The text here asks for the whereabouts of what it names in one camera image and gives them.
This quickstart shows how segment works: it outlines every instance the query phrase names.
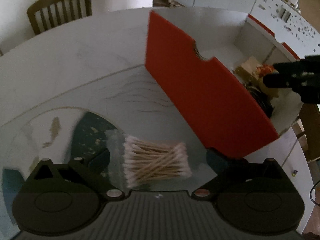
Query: chair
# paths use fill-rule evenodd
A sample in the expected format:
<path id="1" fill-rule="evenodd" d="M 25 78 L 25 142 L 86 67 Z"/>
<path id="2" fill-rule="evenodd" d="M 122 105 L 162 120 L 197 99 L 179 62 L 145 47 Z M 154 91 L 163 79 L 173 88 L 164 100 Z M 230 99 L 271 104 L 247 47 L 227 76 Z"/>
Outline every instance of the chair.
<path id="1" fill-rule="evenodd" d="M 27 10 L 29 21 L 36 35 L 63 23 L 83 17 L 80 0 L 38 0 Z M 84 0 L 86 16 L 92 15 L 91 0 Z"/>
<path id="2" fill-rule="evenodd" d="M 304 146 L 305 143 L 302 143 L 301 147 L 302 149 L 305 148 L 304 155 L 307 162 L 315 161 L 320 158 L 320 111 L 318 105 L 303 104 L 297 121 L 299 119 L 304 131 L 292 128 L 295 130 L 300 144 L 301 139 L 303 141 L 306 138 L 306 147 Z"/>

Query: wooden chair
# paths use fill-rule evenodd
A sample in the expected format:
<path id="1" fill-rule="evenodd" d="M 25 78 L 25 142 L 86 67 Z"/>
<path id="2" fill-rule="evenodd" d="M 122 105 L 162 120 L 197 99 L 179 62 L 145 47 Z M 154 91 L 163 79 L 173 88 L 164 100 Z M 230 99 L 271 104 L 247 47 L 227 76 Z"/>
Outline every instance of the wooden chair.
<path id="1" fill-rule="evenodd" d="M 62 12 L 61 9 L 60 12 L 58 9 L 60 3 L 62 4 Z M 91 0 L 84 0 L 84 3 L 86 16 L 91 16 Z M 83 17 L 80 0 L 38 0 L 29 7 L 27 14 L 36 35 L 42 32 L 40 27 L 43 31 L 47 31 L 63 23 Z"/>
<path id="2" fill-rule="evenodd" d="M 312 162 L 320 158 L 320 111 L 318 105 L 303 104 L 299 117 L 304 131 L 296 132 L 300 139 L 305 135 L 307 138 L 307 148 L 304 154 L 307 162 Z"/>

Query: table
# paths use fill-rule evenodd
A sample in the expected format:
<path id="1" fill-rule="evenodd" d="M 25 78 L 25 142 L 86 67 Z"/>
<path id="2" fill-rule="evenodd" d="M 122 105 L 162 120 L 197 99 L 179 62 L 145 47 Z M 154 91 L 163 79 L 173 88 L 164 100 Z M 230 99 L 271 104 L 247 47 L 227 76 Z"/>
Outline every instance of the table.
<path id="1" fill-rule="evenodd" d="M 64 129 L 67 121 L 70 126 L 89 110 L 133 136 L 187 144 L 193 176 L 181 181 L 161 181 L 153 184 L 151 190 L 191 192 L 216 176 L 206 164 L 204 146 L 144 67 L 149 11 L 149 8 L 124 10 L 71 22 L 36 36 L 0 58 L 0 83 L 3 84 L 0 170 L 15 168 L 25 178 L 28 176 L 36 156 L 18 153 L 22 153 L 19 146 L 32 148 L 33 139 L 19 136 L 33 134 L 24 131 L 24 127 L 31 122 L 36 127 L 41 118 L 50 127 L 50 122 L 59 117 L 57 126 L 61 132 L 54 143 L 45 148 L 48 151 L 38 157 L 61 162 L 61 155 L 52 156 L 54 151 L 50 151 L 50 147 L 62 145 L 60 138 L 69 133 L 68 127 Z M 40 130 L 33 134 L 38 138 L 38 145 L 47 143 L 47 138 L 40 140 L 39 134 Z M 295 142 L 296 137 L 289 130 L 246 159 L 262 163 L 265 158 L 273 157 L 283 164 Z M 306 206 L 299 233 L 313 209 L 308 199 L 308 190 L 313 184 L 303 158 L 297 143 L 283 166 Z M 295 178 L 291 177 L 292 169 L 298 170 Z M 2 194 L 0 214 L 0 239 L 9 239 L 18 232 L 18 227 L 7 215 Z"/>

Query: open box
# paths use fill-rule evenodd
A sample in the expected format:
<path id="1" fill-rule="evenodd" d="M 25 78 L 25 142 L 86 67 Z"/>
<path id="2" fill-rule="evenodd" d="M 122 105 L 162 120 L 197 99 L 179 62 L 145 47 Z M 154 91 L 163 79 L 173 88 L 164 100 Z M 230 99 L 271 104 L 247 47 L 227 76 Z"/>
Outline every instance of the open box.
<path id="1" fill-rule="evenodd" d="M 298 59 L 252 16 L 216 8 L 150 14 L 146 68 L 206 148 L 244 157 L 295 121 L 300 95 L 281 89 L 270 119 L 233 70 L 250 56 L 272 65 Z"/>

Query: ribbed black surface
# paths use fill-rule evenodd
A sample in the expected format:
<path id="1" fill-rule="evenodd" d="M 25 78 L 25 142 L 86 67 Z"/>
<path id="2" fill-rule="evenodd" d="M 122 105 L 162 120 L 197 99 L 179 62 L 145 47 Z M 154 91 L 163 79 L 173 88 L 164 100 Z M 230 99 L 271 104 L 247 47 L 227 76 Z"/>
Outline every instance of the ribbed black surface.
<path id="1" fill-rule="evenodd" d="M 187 192 L 132 192 L 121 202 L 108 203 L 91 225 L 65 236 L 35 236 L 22 232 L 17 240 L 296 240 L 296 232 L 256 236 L 241 232 L 217 214 L 209 202 Z"/>

